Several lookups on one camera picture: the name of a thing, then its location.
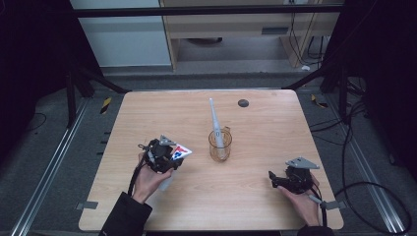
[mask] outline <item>white cabinet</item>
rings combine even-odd
[[[157,0],[71,0],[74,9],[159,7]],[[161,17],[80,18],[101,68],[171,66]]]

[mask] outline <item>small round object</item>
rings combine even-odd
[[[247,107],[247,106],[249,106],[249,101],[248,101],[247,99],[240,99],[240,100],[237,102],[237,104],[238,104],[240,107]]]

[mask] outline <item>person's arm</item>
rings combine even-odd
[[[313,180],[316,186],[319,182],[314,176]],[[293,205],[298,215],[306,222],[297,236],[333,236],[333,231],[325,226],[320,225],[319,221],[319,205],[309,198],[313,195],[312,191],[307,191],[304,194],[295,195],[282,186],[278,186],[278,190],[284,195]]]
[[[100,236],[141,235],[152,208],[122,193],[105,221]]]
[[[142,235],[152,208],[145,201],[156,191],[159,184],[171,177],[173,169],[160,174],[147,165],[141,168],[135,181],[132,197],[122,193],[107,217],[99,236]]]

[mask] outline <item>aluminum rail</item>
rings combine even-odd
[[[64,159],[65,154],[67,153],[68,147],[73,140],[80,123],[86,112],[86,108],[89,104],[89,99],[82,100],[77,116],[77,119],[74,122],[74,125],[68,128],[65,131],[65,134],[59,143],[55,153],[53,154],[51,160],[49,161],[48,166],[46,167],[45,172],[43,173],[42,178],[39,181],[39,184],[36,187],[33,195],[30,198],[29,203],[27,204],[24,212],[19,218],[18,222],[12,229],[12,236],[25,236],[30,230],[30,226],[33,223],[33,220],[45,199],[46,194],[48,193],[49,187],[55,179],[55,175],[58,172],[59,166],[61,165],[62,160]]]
[[[329,106],[331,107],[334,115],[340,118],[336,109],[336,98],[334,98],[331,95],[326,95],[326,98],[329,101]],[[346,136],[347,127],[344,124],[341,124],[340,127],[343,131],[343,134]],[[350,147],[352,157],[359,169],[359,172],[362,175],[362,178],[368,182],[381,184],[381,181],[378,179],[377,175],[372,170],[367,158],[365,157],[365,154],[362,152],[359,144],[356,142],[354,137],[352,137],[352,140],[348,144],[348,146]],[[368,186],[368,190],[372,198],[374,199],[374,203],[377,206],[380,215],[387,226],[388,231],[393,233],[404,231],[405,227],[394,206],[392,205],[392,202],[390,201],[386,191],[375,186]]]
[[[110,18],[110,17],[151,17],[184,15],[231,15],[231,14],[276,14],[276,13],[334,13],[346,9],[343,4],[301,4],[301,5],[243,5],[243,6],[199,6],[161,8],[118,8],[118,9],[76,9],[72,11],[49,11],[57,17]]]

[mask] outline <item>gray floor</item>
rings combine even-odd
[[[279,89],[300,80],[309,73],[301,68],[290,67],[279,40],[273,37],[224,38],[222,42],[216,44],[196,44],[194,41],[183,40],[181,46],[178,68],[174,72],[146,72],[140,76],[109,76],[107,79],[125,89],[133,90]],[[311,70],[314,70],[314,67],[317,66],[311,65]],[[309,125],[329,121],[321,126],[312,127],[312,130],[332,124],[334,119],[337,119],[333,105],[337,99],[337,92],[321,94],[318,90],[320,81],[320,79],[314,80],[297,90]],[[79,229],[78,221],[82,212],[76,209],[76,205],[83,203],[88,197],[95,171],[105,150],[108,132],[112,129],[123,94],[113,92],[97,83],[92,84],[95,88],[93,98],[78,97],[78,105],[87,103],[86,113],[36,212],[30,235],[95,235]],[[320,102],[326,102],[330,107],[321,108],[313,103],[312,93]],[[108,96],[112,97],[109,109],[106,114],[99,114],[102,102]],[[350,95],[348,101],[353,104],[358,99]],[[8,232],[22,215],[64,136],[67,123],[65,91],[59,90],[41,99],[37,104],[36,112],[39,114],[36,114],[31,121],[30,131],[25,133],[11,153],[13,161],[7,168],[1,170],[0,232],[4,235],[9,234]],[[367,174],[371,174],[378,183],[398,195],[412,217],[416,218],[417,208],[414,207],[417,197],[416,182],[404,167],[389,164],[387,150],[375,131],[372,119],[364,114],[366,113],[360,113],[352,119],[354,139],[347,146],[344,159],[346,183],[366,180]],[[338,125],[323,132],[313,133],[331,187],[335,192],[342,188],[341,144],[345,138],[343,133],[345,129],[345,126]],[[364,173],[364,162],[357,157],[358,148],[369,164],[368,172]],[[357,187],[349,190],[348,193],[351,203],[360,215],[387,230],[389,219],[381,214],[382,210],[378,205],[380,200],[372,195],[373,189]],[[344,199],[342,195],[336,198],[340,201]],[[388,199],[402,223],[407,225],[407,218],[401,207],[392,198]],[[381,235],[360,220],[351,208],[343,209],[341,212],[345,225],[336,231],[337,235]],[[281,233],[295,235],[294,231]],[[277,232],[261,233],[261,235],[276,234]],[[246,232],[240,235],[255,234]],[[417,235],[416,228],[413,227],[408,235]]]

